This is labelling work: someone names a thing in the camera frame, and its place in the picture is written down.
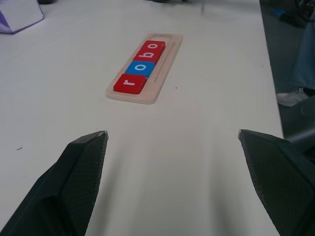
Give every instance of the shoe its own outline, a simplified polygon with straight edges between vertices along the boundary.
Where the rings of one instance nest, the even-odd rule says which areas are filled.
[[[307,96],[307,94],[304,93],[302,87],[298,88],[297,90],[291,93],[277,93],[276,97],[278,103],[286,107],[292,107],[295,104],[309,98],[309,96]]]

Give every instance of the white table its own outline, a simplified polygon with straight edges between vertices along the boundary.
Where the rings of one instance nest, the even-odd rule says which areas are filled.
[[[108,130],[87,236],[278,236],[240,128],[282,137],[258,0],[60,0],[0,35],[0,228],[76,138]],[[150,32],[183,44],[153,105],[105,90]]]

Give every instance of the white letter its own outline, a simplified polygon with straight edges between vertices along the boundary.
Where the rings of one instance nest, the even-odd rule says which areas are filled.
[[[145,70],[146,68],[147,68],[147,67],[146,67],[145,65],[136,65],[134,69],[141,71],[141,70]]]
[[[124,85],[135,85],[135,83],[129,83],[128,80],[125,80]]]
[[[153,53],[144,53],[143,55],[140,55],[140,58],[152,58],[154,56]]]
[[[154,44],[154,43],[148,45],[148,48],[157,48],[157,47],[158,47],[158,45],[157,45],[157,44]]]

